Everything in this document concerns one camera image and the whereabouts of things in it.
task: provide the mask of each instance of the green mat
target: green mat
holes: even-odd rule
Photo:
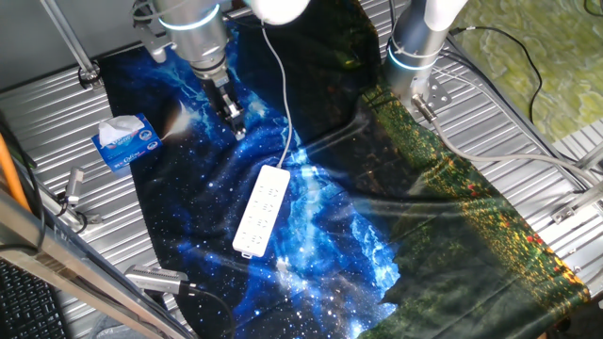
[[[598,0],[589,8],[601,12]],[[554,142],[603,118],[603,18],[583,0],[470,0],[454,26],[488,25],[521,40],[544,78],[534,124]],[[520,47],[482,30],[457,35],[482,70],[526,114],[538,85]]]

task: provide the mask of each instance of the green patterned fabric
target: green patterned fabric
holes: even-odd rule
[[[488,25],[522,41],[544,78],[534,124],[550,141],[603,118],[603,18],[583,0],[469,0],[454,26]],[[589,8],[602,12],[598,0]],[[521,48],[490,31],[455,37],[526,114],[538,86]]]
[[[500,193],[418,125],[386,86],[363,101],[422,173],[413,193],[452,203],[415,205],[395,224],[391,241],[407,246],[395,258],[402,278],[383,301],[399,307],[361,338],[536,337],[589,300]]]

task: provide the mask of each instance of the white cable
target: white cable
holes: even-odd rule
[[[399,18],[396,19],[396,22],[392,25],[392,33],[391,33],[391,41],[394,44],[394,47],[396,47],[396,53],[399,54],[400,51],[402,51],[402,49],[398,46],[398,43],[396,42],[396,39],[394,39],[394,31],[396,30],[396,26],[398,26],[398,21]]]
[[[502,107],[497,103],[496,100],[494,100],[494,98],[492,98],[492,96],[490,96],[490,94],[488,94],[487,91],[483,90],[482,88],[480,88],[479,86],[477,86],[476,84],[474,84],[472,81],[469,81],[463,77],[461,77],[460,75],[454,74],[448,70],[441,70],[438,69],[437,67],[433,68],[436,72],[449,76],[451,78],[454,78],[456,80],[459,80],[461,82],[466,83],[467,85],[473,87],[474,89],[479,90],[481,93],[483,93],[483,95],[485,95],[488,99],[490,99],[490,101],[496,105],[496,107],[501,111],[504,112],[504,110],[502,109]],[[575,174],[580,175],[581,177],[583,177],[584,179],[586,179],[589,183],[591,183],[593,186],[598,184],[598,181],[594,180],[593,177],[586,171],[584,171],[583,169],[580,169],[574,165],[568,164],[565,161],[562,161],[556,157],[552,157],[552,156],[548,156],[548,155],[540,155],[540,154],[509,154],[509,155],[502,155],[502,156],[491,156],[491,157],[481,157],[481,156],[476,156],[476,155],[469,155],[466,153],[463,153],[461,150],[457,149],[456,147],[454,147],[454,145],[452,145],[450,143],[450,141],[448,140],[448,138],[446,137],[446,135],[444,135],[444,132],[441,129],[441,126],[439,124],[439,122],[437,121],[433,121],[433,127],[435,127],[436,131],[438,132],[438,134],[440,135],[440,138],[442,138],[442,141],[444,141],[444,143],[450,148],[451,151],[453,151],[454,153],[456,153],[457,155],[469,159],[471,161],[480,161],[480,162],[493,162],[493,161],[508,161],[508,160],[513,160],[513,159],[531,159],[531,160],[540,160],[540,161],[545,161],[548,163],[552,163],[552,164],[556,164],[559,165],[567,170],[570,170],[572,172],[574,172]],[[534,141],[534,139],[532,139],[530,136],[528,136],[528,138],[534,142],[535,144],[537,144],[536,141]]]
[[[279,161],[279,164],[276,165],[276,167],[279,169],[283,166],[283,161],[285,161],[286,153],[289,150],[289,144],[291,143],[291,138],[293,136],[293,125],[291,124],[291,112],[289,112],[289,103],[286,99],[285,67],[283,66],[283,62],[279,58],[279,55],[276,54],[276,51],[272,47],[272,44],[270,43],[270,40],[268,39],[268,35],[266,35],[266,28],[264,27],[263,20],[262,20],[262,33],[264,34],[264,40],[266,41],[266,44],[268,45],[270,51],[272,51],[272,54],[274,55],[274,57],[276,57],[276,61],[279,62],[279,66],[281,67],[281,73],[283,74],[283,101],[285,101],[286,118],[289,121],[289,136],[286,139],[285,150],[283,151],[283,155],[281,155],[281,160]]]
[[[575,174],[578,174],[582,178],[586,179],[593,186],[596,186],[598,184],[598,181],[595,180],[590,174],[588,174],[584,170],[579,169],[574,165],[570,165],[560,159],[557,159],[557,158],[554,158],[551,156],[540,155],[540,154],[509,154],[509,155],[499,155],[499,156],[476,156],[476,155],[470,155],[470,154],[464,153],[463,151],[454,147],[454,145],[452,145],[450,140],[448,140],[448,138],[446,137],[446,134],[444,134],[444,131],[442,131],[442,127],[440,126],[440,122],[438,122],[438,120],[432,121],[432,124],[433,124],[433,127],[435,128],[435,131],[437,131],[437,134],[440,135],[440,138],[442,139],[444,144],[446,144],[446,146],[448,146],[448,148],[453,153],[456,153],[460,157],[463,157],[467,160],[479,161],[479,162],[498,162],[498,161],[511,161],[511,160],[520,160],[520,159],[540,160],[540,161],[545,161],[547,163],[559,165],[568,170],[571,170]]]
[[[131,15],[132,15],[132,19],[136,20],[136,21],[146,21],[146,20],[152,20],[152,19],[157,19],[160,16],[164,15],[164,14],[168,14],[169,12],[181,7],[182,5],[184,5],[185,3],[187,3],[190,0],[182,0],[182,2],[178,3],[177,5],[174,5],[168,9],[162,10],[160,12],[151,14],[151,15],[136,15],[134,13],[136,13],[137,10],[145,7],[145,6],[149,6],[151,5],[151,1],[145,1],[143,3],[139,3],[138,5],[135,5],[132,7],[132,10],[130,11]]]

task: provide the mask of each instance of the orange rod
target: orange rod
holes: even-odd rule
[[[12,194],[12,198],[31,213],[29,203],[27,203],[27,198],[25,197],[23,187],[21,186],[21,180],[19,180],[19,175],[17,174],[17,169],[15,169],[15,164],[12,162],[12,157],[10,157],[7,143],[4,141],[2,135],[0,135],[0,166],[2,166],[4,176],[7,178],[8,188],[10,189],[10,194]]]

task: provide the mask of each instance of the black keyboard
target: black keyboard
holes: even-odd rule
[[[69,338],[54,288],[3,260],[0,260],[0,337]]]

